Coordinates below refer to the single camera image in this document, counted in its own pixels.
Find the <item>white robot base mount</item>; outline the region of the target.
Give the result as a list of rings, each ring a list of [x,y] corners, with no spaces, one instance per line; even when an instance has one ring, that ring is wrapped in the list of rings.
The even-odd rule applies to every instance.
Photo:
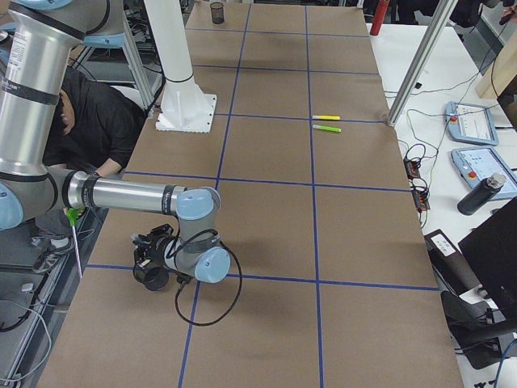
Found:
[[[195,81],[179,2],[150,0],[145,9],[166,79],[156,128],[209,133],[217,97]]]

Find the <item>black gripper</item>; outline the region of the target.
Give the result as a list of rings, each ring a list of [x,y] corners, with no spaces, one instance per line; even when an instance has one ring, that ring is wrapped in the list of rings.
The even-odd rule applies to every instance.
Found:
[[[137,246],[137,264],[152,263],[165,267],[165,249],[170,238],[160,238],[151,245]]]

